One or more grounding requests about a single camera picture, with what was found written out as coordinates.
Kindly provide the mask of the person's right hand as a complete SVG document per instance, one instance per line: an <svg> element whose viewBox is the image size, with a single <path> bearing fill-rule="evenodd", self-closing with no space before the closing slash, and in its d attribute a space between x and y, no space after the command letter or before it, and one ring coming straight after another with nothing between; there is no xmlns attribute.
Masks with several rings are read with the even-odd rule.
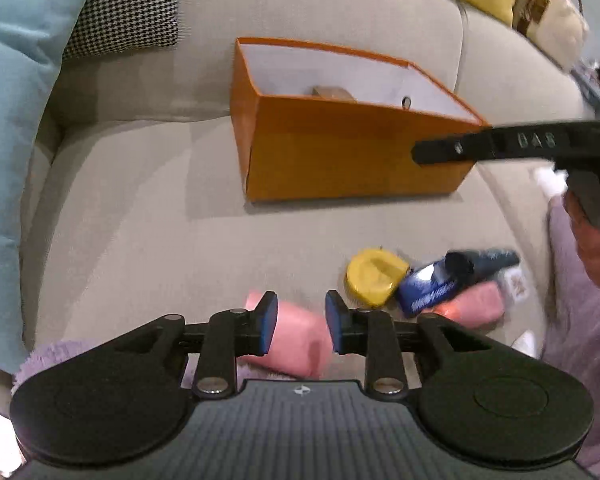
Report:
<svg viewBox="0 0 600 480"><path fill-rule="evenodd" d="M586 274L600 288L600 230L588 221L577 196L568 191L564 197L564 206L571 222L571 229L577 244Z"/></svg>

